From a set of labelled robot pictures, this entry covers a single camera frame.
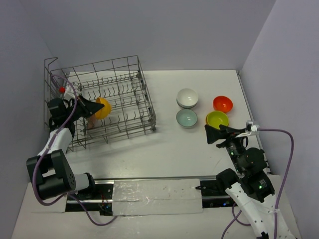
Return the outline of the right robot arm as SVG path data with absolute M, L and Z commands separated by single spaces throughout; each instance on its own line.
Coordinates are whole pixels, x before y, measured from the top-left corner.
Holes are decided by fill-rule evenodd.
M 264 150 L 247 147 L 248 137 L 263 129 L 248 121 L 243 129 L 205 125 L 205 131 L 208 144 L 221 141 L 217 148 L 227 150 L 234 169 L 225 169 L 214 180 L 202 181 L 197 187 L 202 195 L 228 195 L 245 215 L 258 239 L 295 238 L 279 210 L 284 185 L 275 191 L 264 172 L 267 168 Z

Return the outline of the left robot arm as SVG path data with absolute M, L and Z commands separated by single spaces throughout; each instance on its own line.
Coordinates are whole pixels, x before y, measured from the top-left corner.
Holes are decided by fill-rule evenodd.
M 49 139 L 44 149 L 27 160 L 26 166 L 37 199 L 44 201 L 70 192 L 79 191 L 85 198 L 97 194 L 97 185 L 91 174 L 74 174 L 66 158 L 66 151 L 75 136 L 75 122 L 89 118 L 104 105 L 85 99 L 55 98 L 47 103 Z

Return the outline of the yellow-orange bowl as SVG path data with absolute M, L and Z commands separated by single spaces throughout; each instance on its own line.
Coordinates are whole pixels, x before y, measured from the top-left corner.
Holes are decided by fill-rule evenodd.
M 98 97 L 96 99 L 96 103 L 103 105 L 103 107 L 95 113 L 96 119 L 102 120 L 110 114 L 112 107 L 106 99 L 101 98 L 101 97 Z

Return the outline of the pink speckled bowl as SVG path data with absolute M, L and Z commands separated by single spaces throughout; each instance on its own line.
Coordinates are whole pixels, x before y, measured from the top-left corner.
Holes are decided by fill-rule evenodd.
M 96 119 L 95 115 L 92 115 L 91 117 L 89 117 L 86 128 L 93 129 L 95 127 L 96 121 L 97 121 L 97 119 Z

